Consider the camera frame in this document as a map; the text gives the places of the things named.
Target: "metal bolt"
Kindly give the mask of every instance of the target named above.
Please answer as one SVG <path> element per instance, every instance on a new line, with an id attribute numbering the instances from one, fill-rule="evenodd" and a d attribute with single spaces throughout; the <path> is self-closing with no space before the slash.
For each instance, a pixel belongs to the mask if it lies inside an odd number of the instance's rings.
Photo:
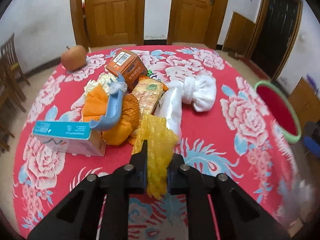
<path id="1" fill-rule="evenodd" d="M 190 169 L 190 166 L 188 164 L 181 164 L 180 169 L 183 171 L 187 171 Z"/>
<path id="2" fill-rule="evenodd" d="M 90 174 L 87 176 L 88 181 L 94 181 L 96 178 L 97 178 L 97 175 L 95 175 L 95 174 Z"/>
<path id="3" fill-rule="evenodd" d="M 134 166 L 132 164 L 126 164 L 123 168 L 125 171 L 132 171 Z"/>
<path id="4" fill-rule="evenodd" d="M 228 176 L 226 174 L 221 173 L 218 175 L 218 179 L 221 181 L 226 181 L 228 179 Z"/>

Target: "black door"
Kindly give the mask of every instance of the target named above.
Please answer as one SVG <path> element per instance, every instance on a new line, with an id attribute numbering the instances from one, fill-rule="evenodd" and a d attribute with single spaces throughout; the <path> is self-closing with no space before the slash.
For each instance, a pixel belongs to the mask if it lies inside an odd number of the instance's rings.
<path id="1" fill-rule="evenodd" d="M 289 46 L 297 11 L 297 0 L 269 0 L 266 18 L 251 60 L 271 78 Z"/>

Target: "cardboard box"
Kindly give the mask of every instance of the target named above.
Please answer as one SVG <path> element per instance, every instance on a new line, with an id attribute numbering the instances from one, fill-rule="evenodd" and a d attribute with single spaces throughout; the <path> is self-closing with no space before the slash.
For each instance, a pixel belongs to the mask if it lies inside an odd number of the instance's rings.
<path id="1" fill-rule="evenodd" d="M 106 69 L 116 76 L 120 72 L 130 91 L 138 84 L 139 76 L 148 73 L 139 56 L 126 49 L 119 50 L 118 54 L 106 65 Z"/>
<path id="2" fill-rule="evenodd" d="M 105 155 L 106 143 L 101 133 L 91 130 L 88 122 L 36 121 L 32 133 L 53 151 Z"/>

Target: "door frame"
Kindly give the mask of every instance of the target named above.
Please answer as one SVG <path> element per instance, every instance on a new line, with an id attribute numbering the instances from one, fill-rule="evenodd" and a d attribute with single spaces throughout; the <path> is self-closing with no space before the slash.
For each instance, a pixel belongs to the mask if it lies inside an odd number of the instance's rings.
<path id="1" fill-rule="evenodd" d="M 278 66 L 275 74 L 270 77 L 271 80 L 275 80 L 277 79 L 277 77 L 280 75 L 282 69 L 284 68 L 288 58 L 289 58 L 289 55 L 291 53 L 291 50 L 293 48 L 293 45 L 296 41 L 296 38 L 297 38 L 297 35 L 298 35 L 298 32 L 299 32 L 299 27 L 300 27 L 300 23 L 301 23 L 301 16 L 302 16 L 302 6 L 303 6 L 303 3 L 301 0 L 296 0 L 298 2 L 298 11 L 297 11 L 297 19 L 295 21 L 295 24 L 294 24 L 294 27 L 293 27 L 293 32 L 292 32 L 292 35 L 291 35 L 291 38 L 289 40 L 289 45 L 284 53 L 284 56 L 281 60 L 281 63 L 280 65 Z M 261 31 L 262 31 L 262 27 L 263 27 L 263 24 L 264 24 L 264 20 L 266 18 L 266 15 L 267 15 L 267 11 L 268 11 L 268 5 L 269 5 L 269 0 L 261 0 L 261 3 L 260 3 L 260 9 L 259 9 L 259 12 L 258 12 L 258 17 L 257 17 L 257 20 L 256 20 L 256 28 L 254 30 L 254 33 L 253 33 L 253 37 L 252 37 L 252 40 L 251 40 L 251 43 L 250 43 L 250 46 L 248 48 L 248 51 L 247 53 L 245 54 L 245 57 L 250 59 L 252 54 L 253 54 L 253 51 L 254 49 L 256 48 L 256 45 L 258 43 L 258 38 L 261 34 Z"/>
<path id="2" fill-rule="evenodd" d="M 167 45 L 172 45 L 173 42 L 178 3 L 179 0 L 171 1 Z M 227 9 L 227 4 L 228 0 L 215 0 L 212 6 L 208 29 L 204 38 L 204 44 L 211 49 L 216 49 L 224 16 Z"/>
<path id="3" fill-rule="evenodd" d="M 136 44 L 143 45 L 145 0 L 136 1 Z M 70 0 L 70 11 L 76 44 L 84 46 L 88 51 L 88 48 L 90 47 L 90 40 L 85 31 L 85 14 L 82 10 L 82 0 Z"/>

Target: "red tablecloth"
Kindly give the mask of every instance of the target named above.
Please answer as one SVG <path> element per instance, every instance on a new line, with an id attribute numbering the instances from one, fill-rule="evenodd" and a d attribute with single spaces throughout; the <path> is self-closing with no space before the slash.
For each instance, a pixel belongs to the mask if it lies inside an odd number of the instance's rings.
<path id="1" fill-rule="evenodd" d="M 268 108 L 252 87 L 219 55 L 209 49 L 178 46 L 127 48 L 164 83 L 186 76 L 216 79 L 213 108 L 196 113 L 183 105 L 181 144 L 175 153 L 202 173 L 224 172 L 233 178 L 273 217 L 283 215 L 282 196 L 297 173 L 292 152 Z M 97 79 L 116 50 L 88 54 L 87 65 L 68 72 L 59 65 L 44 84 L 28 113 L 14 163 L 14 209 L 22 236 L 90 173 L 103 176 L 128 163 L 132 146 L 108 146 L 106 155 L 87 157 L 53 152 L 32 137 L 36 120 L 78 121 L 82 93 Z M 184 196 L 162 200 L 132 197 L 129 207 L 130 239 L 187 239 Z"/>

